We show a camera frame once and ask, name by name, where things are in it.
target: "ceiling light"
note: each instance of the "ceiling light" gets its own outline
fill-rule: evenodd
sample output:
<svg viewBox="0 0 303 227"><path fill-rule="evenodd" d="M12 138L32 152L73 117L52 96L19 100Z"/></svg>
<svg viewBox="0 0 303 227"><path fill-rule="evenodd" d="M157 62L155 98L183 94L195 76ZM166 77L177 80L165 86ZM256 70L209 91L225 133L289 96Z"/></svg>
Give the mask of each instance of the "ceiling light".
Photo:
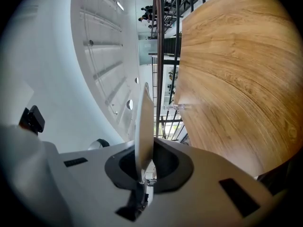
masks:
<svg viewBox="0 0 303 227"><path fill-rule="evenodd" d="M124 8L121 6L121 4L119 2L117 2L117 4L120 7L120 9L122 9L124 11Z"/></svg>
<svg viewBox="0 0 303 227"><path fill-rule="evenodd" d="M128 100L127 103L126 103L126 107L130 110L133 109L133 101L132 99Z"/></svg>

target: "wooden panel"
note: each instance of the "wooden panel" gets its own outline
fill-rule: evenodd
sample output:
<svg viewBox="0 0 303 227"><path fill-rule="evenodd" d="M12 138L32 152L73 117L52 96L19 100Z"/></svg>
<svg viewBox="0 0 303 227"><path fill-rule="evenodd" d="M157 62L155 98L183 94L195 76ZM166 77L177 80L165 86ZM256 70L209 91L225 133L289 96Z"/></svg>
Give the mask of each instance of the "wooden panel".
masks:
<svg viewBox="0 0 303 227"><path fill-rule="evenodd" d="M278 0L210 0L183 20L175 103L192 145L249 174L302 145L303 47Z"/></svg>

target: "wood grain surface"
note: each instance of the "wood grain surface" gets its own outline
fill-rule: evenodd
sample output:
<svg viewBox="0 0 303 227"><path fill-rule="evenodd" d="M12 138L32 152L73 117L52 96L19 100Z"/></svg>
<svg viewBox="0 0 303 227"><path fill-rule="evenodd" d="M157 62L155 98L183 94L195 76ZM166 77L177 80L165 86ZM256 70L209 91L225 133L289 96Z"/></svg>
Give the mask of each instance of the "wood grain surface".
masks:
<svg viewBox="0 0 303 227"><path fill-rule="evenodd" d="M278 0L210 0L182 24L175 103L192 145L257 176L302 145L303 44Z"/></svg>

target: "white curved wall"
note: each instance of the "white curved wall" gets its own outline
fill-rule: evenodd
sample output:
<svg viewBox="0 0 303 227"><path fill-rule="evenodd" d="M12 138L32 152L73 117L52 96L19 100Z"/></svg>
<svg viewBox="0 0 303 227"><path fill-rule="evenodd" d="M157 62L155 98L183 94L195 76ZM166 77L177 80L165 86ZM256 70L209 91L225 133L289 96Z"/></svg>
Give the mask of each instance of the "white curved wall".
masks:
<svg viewBox="0 0 303 227"><path fill-rule="evenodd" d="M1 56L33 89L27 107L45 119L41 140L59 152L85 150L98 138L123 142L80 70L71 31L71 0L27 0L1 41Z"/></svg>

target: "black slot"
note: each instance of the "black slot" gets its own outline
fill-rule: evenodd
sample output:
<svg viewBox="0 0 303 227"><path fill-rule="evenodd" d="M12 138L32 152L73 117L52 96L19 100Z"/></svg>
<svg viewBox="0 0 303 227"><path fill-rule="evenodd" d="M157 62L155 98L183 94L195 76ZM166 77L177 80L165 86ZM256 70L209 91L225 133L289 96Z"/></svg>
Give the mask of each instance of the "black slot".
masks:
<svg viewBox="0 0 303 227"><path fill-rule="evenodd" d="M256 211L260 206L231 178L219 181L231 201L243 217Z"/></svg>
<svg viewBox="0 0 303 227"><path fill-rule="evenodd" d="M64 164L66 165L66 167L70 167L70 166L75 166L84 162L87 162L88 160L81 157L81 158L77 158L74 160L69 160L69 161L64 161Z"/></svg>

